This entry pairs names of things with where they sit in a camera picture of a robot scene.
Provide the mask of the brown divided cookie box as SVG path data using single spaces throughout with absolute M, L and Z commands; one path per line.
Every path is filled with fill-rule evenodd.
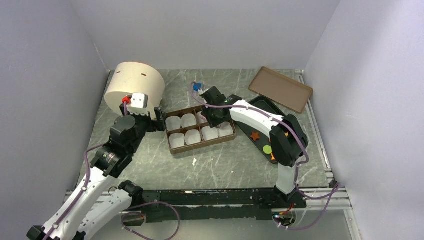
M 165 132 L 172 155 L 217 145 L 236 138 L 232 121 L 212 127 L 202 115 L 202 106 L 194 106 L 166 113 Z

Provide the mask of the brown star cookie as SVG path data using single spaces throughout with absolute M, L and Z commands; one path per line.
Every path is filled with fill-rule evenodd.
M 255 142 L 261 138 L 261 135 L 259 132 L 253 131 L 250 135 L 250 138 L 253 142 Z

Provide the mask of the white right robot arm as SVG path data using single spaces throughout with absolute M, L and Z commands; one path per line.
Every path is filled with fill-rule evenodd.
M 308 138 L 294 115 L 282 116 L 255 107 L 237 95 L 226 97 L 215 86 L 199 92 L 202 114 L 212 127 L 227 121 L 245 124 L 265 135 L 278 163 L 275 202 L 282 208 L 294 201 L 300 158 L 306 152 Z

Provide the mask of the pink cat-paw tongs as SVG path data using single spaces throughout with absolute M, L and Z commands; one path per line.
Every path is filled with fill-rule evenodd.
M 203 116 L 203 112 L 202 111 L 201 112 L 198 112 L 196 114 L 196 116 L 198 118 L 198 122 L 199 122 L 199 124 L 200 124 L 201 127 L 205 127 L 205 126 L 208 126 L 209 125 L 206 117 Z

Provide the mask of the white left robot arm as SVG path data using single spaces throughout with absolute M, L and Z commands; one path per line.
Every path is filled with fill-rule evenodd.
M 165 130 L 164 114 L 154 108 L 155 118 L 134 108 L 114 121 L 107 143 L 94 147 L 96 154 L 86 161 L 85 177 L 56 214 L 43 225 L 27 232 L 30 240 L 90 240 L 118 213 L 137 210 L 144 202 L 143 189 L 126 180 L 98 206 L 104 191 L 132 162 L 146 133 Z

